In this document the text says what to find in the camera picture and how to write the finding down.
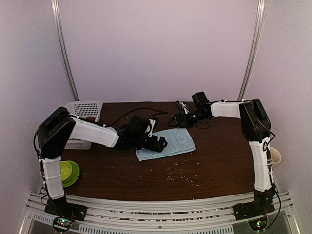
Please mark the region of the light blue towel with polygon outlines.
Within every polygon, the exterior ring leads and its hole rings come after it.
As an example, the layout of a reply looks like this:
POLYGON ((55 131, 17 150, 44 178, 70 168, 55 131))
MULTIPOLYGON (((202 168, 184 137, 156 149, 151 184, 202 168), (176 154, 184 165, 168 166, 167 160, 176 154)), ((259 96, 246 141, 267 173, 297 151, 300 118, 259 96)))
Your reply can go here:
POLYGON ((154 133, 157 137, 164 137, 168 142, 162 152, 154 152, 147 149, 136 150, 139 161, 159 159, 190 153, 196 150, 195 143, 186 128, 173 128, 154 133))

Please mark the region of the rust brown towel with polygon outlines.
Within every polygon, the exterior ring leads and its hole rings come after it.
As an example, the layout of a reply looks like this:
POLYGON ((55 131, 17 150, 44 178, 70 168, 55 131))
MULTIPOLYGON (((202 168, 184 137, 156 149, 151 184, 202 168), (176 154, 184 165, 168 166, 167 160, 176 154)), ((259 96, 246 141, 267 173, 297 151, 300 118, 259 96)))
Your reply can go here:
POLYGON ((89 122, 95 122, 95 118, 94 117, 87 117, 86 120, 89 121, 89 122))

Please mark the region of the white perforated plastic basket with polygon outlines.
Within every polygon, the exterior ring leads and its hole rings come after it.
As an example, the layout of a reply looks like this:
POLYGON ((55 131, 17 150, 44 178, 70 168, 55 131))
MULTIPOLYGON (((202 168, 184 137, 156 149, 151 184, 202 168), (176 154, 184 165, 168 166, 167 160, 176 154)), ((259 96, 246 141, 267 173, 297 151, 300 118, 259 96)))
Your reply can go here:
MULTIPOLYGON (((82 117, 92 118, 93 122, 98 122, 103 102, 101 101, 74 101, 67 103, 64 107, 69 113, 82 117)), ((66 143, 66 150, 89 150, 91 142, 77 139, 69 139, 66 143)))

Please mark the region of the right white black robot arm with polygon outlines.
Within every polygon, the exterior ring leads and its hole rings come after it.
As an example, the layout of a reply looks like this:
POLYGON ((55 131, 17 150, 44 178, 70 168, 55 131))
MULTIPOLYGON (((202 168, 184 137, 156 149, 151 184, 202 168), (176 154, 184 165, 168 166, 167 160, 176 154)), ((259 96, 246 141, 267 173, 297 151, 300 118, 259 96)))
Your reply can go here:
POLYGON ((179 111, 168 122, 169 127, 190 128, 202 120, 214 117, 237 118, 241 121, 244 138, 248 141, 253 156, 255 183, 254 201, 250 211, 262 214, 272 203, 276 194, 273 180, 271 139, 276 135, 271 131, 271 122, 259 99, 241 101, 209 101, 204 92, 192 95, 195 110, 183 102, 175 104, 179 111))

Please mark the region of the green plate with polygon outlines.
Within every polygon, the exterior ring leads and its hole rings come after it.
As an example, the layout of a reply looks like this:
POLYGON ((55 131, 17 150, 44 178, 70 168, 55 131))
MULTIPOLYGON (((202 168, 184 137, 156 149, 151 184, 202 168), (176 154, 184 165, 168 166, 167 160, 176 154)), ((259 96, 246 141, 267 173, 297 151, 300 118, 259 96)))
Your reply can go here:
POLYGON ((67 161, 70 162, 73 170, 72 170, 71 177, 67 181, 62 182, 62 185, 64 188, 73 185, 78 180, 79 175, 80 175, 80 168, 79 168, 78 164, 74 161, 71 161, 71 160, 67 160, 67 161))

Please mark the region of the green bowl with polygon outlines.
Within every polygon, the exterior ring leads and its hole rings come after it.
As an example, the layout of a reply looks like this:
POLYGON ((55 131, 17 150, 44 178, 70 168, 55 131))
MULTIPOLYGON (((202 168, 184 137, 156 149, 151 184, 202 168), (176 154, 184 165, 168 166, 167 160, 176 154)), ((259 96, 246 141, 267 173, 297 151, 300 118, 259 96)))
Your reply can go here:
POLYGON ((62 182, 65 182, 71 177, 73 170, 72 165, 68 161, 61 161, 60 168, 61 168, 61 180, 62 182))

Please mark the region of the patterned paper cup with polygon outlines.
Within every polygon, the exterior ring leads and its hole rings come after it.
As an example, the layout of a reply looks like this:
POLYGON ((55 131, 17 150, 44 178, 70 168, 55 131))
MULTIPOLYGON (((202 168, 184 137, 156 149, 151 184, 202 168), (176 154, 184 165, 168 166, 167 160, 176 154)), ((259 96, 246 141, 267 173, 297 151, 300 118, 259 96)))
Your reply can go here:
POLYGON ((271 152, 271 158, 272 158, 272 163, 273 164, 278 164, 281 162, 282 160, 282 155, 281 153, 274 147, 270 148, 270 152, 271 152))

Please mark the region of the left round circuit board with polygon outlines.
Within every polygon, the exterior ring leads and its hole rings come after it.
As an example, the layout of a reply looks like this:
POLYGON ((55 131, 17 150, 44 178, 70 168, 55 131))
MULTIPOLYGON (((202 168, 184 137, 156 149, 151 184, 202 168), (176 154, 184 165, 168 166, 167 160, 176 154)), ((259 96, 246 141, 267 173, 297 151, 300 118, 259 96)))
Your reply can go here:
POLYGON ((56 217, 52 221, 52 227, 57 232, 66 232, 72 227, 73 223, 74 222, 70 219, 66 219, 64 217, 56 217))

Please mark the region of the round circuit board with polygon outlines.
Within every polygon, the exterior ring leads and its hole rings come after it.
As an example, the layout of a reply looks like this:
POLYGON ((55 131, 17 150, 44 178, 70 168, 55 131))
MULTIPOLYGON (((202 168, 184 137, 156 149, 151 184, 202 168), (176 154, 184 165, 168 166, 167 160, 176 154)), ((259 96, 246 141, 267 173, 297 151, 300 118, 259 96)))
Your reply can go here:
POLYGON ((73 223, 74 222, 70 219, 66 219, 64 217, 56 217, 52 221, 52 227, 57 232, 66 232, 72 227, 73 223))
POLYGON ((248 225, 251 230, 255 232, 260 232, 267 228, 268 219, 267 218, 252 219, 248 221, 248 225))

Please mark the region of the right round circuit board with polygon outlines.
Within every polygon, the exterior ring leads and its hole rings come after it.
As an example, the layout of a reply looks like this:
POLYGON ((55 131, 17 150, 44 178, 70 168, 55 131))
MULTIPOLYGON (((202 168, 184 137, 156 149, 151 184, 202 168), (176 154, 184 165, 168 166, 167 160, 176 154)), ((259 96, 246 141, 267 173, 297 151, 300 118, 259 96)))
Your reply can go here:
POLYGON ((267 218, 252 219, 248 221, 248 225, 251 230, 255 232, 260 232, 267 228, 268 219, 267 218))

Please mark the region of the aluminium front rail frame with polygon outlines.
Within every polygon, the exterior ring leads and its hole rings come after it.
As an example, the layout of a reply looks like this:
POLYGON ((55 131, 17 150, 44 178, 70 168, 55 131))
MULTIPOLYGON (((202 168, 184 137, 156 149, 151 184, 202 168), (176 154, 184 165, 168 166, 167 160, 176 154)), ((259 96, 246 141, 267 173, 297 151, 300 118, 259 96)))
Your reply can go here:
MULTIPOLYGON (((42 223, 39 233, 57 233, 50 225, 54 216, 44 212, 44 189, 31 193, 22 213, 18 234, 35 233, 35 221, 42 223)), ((77 234, 303 234, 288 192, 280 193, 281 211, 265 232, 253 231, 248 219, 237 220, 233 206, 250 202, 253 194, 224 197, 139 202, 85 198, 67 195, 71 203, 87 207, 84 221, 76 221, 67 232, 77 234)))

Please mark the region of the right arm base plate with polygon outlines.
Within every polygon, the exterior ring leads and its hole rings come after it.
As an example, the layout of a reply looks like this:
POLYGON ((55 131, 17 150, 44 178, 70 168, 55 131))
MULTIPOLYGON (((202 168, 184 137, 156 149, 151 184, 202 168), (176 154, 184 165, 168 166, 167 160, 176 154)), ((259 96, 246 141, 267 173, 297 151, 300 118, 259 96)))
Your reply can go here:
POLYGON ((254 202, 237 203, 233 206, 233 211, 236 220, 244 220, 257 216, 265 215, 265 213, 271 213, 275 211, 274 205, 269 205, 267 208, 258 208, 254 205, 254 202))

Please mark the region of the right aluminium corner post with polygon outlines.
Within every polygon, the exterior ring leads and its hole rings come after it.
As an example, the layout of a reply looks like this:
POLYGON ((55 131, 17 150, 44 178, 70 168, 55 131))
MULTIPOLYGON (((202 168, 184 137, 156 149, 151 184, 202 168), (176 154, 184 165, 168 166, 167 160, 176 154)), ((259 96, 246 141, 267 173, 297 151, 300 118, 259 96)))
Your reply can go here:
POLYGON ((243 76, 243 81, 237 98, 239 101, 247 99, 252 79, 254 76, 254 70, 256 67, 256 56, 258 54, 262 40, 266 5, 267 5, 266 0, 258 0, 249 56, 243 76))

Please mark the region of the aluminium corner post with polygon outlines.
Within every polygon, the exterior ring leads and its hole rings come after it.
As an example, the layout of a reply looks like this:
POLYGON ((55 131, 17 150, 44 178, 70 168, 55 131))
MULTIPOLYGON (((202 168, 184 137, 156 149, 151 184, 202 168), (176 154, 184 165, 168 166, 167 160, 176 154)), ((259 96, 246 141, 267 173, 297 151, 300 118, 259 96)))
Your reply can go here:
POLYGON ((266 5, 267 5, 266 0, 258 0, 249 56, 243 76, 243 81, 237 98, 239 101, 247 99, 252 79, 254 76, 254 70, 256 67, 256 56, 258 54, 262 40, 266 5))
POLYGON ((52 13, 56 25, 56 31, 57 31, 57 36, 58 36, 58 41, 59 41, 59 46, 60 46, 60 51, 61 51, 61 56, 62 56, 62 62, 64 65, 66 77, 69 83, 69 87, 72 93, 72 96, 75 101, 79 101, 79 96, 78 96, 78 91, 76 88, 76 84, 73 78, 72 74, 72 69, 70 66, 70 61, 66 49, 66 44, 65 44, 65 38, 64 38, 64 33, 62 29, 62 23, 61 23, 61 15, 59 11, 59 1, 58 0, 51 0, 51 7, 52 7, 52 13))

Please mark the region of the left aluminium corner post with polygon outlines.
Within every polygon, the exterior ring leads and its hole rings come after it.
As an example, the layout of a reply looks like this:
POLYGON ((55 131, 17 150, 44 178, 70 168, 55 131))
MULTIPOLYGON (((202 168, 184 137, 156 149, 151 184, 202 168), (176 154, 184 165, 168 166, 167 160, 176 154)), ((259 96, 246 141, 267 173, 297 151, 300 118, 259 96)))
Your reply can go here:
POLYGON ((69 87, 72 93, 72 96, 75 101, 79 101, 79 96, 78 96, 78 91, 76 88, 76 84, 73 78, 72 74, 72 69, 70 66, 70 61, 66 49, 66 44, 65 44, 65 38, 64 38, 64 33, 62 29, 62 23, 61 23, 61 15, 59 11, 59 1, 58 0, 51 0, 51 7, 52 7, 52 13, 56 25, 56 31, 57 31, 57 36, 58 36, 58 41, 59 41, 59 46, 60 46, 60 51, 61 51, 61 56, 62 56, 62 62, 64 65, 66 77, 69 83, 69 87))

